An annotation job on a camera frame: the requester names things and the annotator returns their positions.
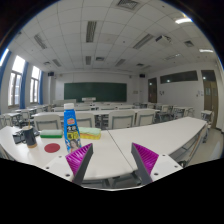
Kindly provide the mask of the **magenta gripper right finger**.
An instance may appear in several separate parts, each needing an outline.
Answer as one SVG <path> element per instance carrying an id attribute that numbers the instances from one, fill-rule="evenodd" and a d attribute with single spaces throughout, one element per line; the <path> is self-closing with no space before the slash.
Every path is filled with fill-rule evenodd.
<path id="1" fill-rule="evenodd" d="M 131 153 L 134 157 L 142 184 L 147 185 L 152 182 L 150 174 L 158 160 L 159 155 L 148 148 L 137 143 L 132 144 Z"/>

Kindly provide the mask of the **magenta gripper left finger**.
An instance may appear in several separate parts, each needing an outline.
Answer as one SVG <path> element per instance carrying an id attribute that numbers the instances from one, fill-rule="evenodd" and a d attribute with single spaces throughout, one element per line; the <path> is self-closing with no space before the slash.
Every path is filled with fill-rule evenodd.
<path id="1" fill-rule="evenodd" d="M 74 178 L 73 182 L 81 185 L 89 161 L 93 155 L 93 144 L 87 144 L 66 156 L 69 167 L 71 168 Z"/>

